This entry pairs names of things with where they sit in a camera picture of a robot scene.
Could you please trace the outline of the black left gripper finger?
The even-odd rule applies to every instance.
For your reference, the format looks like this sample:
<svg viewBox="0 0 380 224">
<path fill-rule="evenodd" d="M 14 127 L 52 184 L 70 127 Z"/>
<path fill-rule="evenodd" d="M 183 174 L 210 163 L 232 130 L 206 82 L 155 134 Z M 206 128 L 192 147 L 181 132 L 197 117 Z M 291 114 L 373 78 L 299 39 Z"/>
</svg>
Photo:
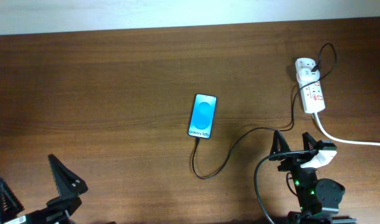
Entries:
<svg viewBox="0 0 380 224">
<path fill-rule="evenodd" d="M 53 154 L 48 155 L 54 182 L 61 199 L 77 198 L 88 191 L 86 182 Z"/>
<path fill-rule="evenodd" d="M 24 206 L 0 177 L 0 224 L 17 218 L 22 211 L 24 211 Z"/>
</svg>

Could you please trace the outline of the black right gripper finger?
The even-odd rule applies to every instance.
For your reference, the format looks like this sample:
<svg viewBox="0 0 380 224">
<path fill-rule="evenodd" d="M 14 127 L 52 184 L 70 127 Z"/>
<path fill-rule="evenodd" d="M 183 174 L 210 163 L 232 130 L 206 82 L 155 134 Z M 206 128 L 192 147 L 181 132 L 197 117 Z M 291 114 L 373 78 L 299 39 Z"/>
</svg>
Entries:
<svg viewBox="0 0 380 224">
<path fill-rule="evenodd" d="M 291 150 L 281 132 L 278 130 L 274 131 L 269 160 L 282 161 L 289 156 L 289 152 L 291 152 Z"/>
<path fill-rule="evenodd" d="M 303 138 L 303 150 L 315 152 L 316 145 L 317 145 L 316 140 L 308 132 L 303 133 L 302 138 Z"/>
</svg>

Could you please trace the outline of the blue Galaxy smartphone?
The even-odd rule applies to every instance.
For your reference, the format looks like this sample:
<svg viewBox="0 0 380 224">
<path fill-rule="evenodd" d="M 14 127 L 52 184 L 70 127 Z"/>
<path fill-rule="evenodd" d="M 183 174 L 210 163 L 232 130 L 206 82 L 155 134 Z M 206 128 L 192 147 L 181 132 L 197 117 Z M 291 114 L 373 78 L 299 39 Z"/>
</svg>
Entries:
<svg viewBox="0 0 380 224">
<path fill-rule="evenodd" d="M 188 135 L 209 139 L 216 111 L 217 97 L 212 95 L 196 94 L 188 127 Z"/>
</svg>

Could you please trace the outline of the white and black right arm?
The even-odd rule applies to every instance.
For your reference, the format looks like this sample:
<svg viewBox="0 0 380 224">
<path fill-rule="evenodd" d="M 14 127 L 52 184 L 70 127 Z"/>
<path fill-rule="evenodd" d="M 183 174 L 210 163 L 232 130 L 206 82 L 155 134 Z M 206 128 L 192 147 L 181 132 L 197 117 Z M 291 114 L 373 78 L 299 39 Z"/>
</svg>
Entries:
<svg viewBox="0 0 380 224">
<path fill-rule="evenodd" d="M 337 154 L 331 141 L 316 141 L 302 134 L 303 150 L 291 151 L 280 131 L 273 134 L 270 161 L 280 161 L 280 172 L 287 172 L 295 186 L 299 212 L 289 212 L 288 223 L 356 223 L 355 218 L 339 217 L 339 204 L 345 187 L 331 179 L 319 179 L 318 168 L 328 165 Z"/>
</svg>

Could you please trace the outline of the white charger plug adapter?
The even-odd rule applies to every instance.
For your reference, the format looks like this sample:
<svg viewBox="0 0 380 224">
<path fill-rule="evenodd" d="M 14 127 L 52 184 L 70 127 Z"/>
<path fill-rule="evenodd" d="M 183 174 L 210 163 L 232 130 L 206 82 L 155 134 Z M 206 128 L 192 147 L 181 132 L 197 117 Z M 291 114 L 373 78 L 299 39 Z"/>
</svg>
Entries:
<svg viewBox="0 0 380 224">
<path fill-rule="evenodd" d="M 320 72 L 317 70 L 312 72 L 310 68 L 302 67 L 297 71 L 297 81 L 299 83 L 311 83 L 318 81 L 320 78 Z"/>
</svg>

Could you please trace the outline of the white power strip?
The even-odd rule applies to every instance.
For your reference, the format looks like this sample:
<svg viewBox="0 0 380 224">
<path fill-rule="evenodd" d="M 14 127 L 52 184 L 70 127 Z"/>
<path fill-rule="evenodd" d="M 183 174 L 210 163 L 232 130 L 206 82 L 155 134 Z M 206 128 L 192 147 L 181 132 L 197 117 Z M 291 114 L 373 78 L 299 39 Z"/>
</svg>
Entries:
<svg viewBox="0 0 380 224">
<path fill-rule="evenodd" d="M 302 67 L 312 70 L 315 65 L 316 62 L 311 58 L 298 58 L 295 62 L 296 71 Z M 314 114 L 325 109 L 325 102 L 319 80 L 311 83 L 299 83 L 299 87 L 305 113 Z"/>
</svg>

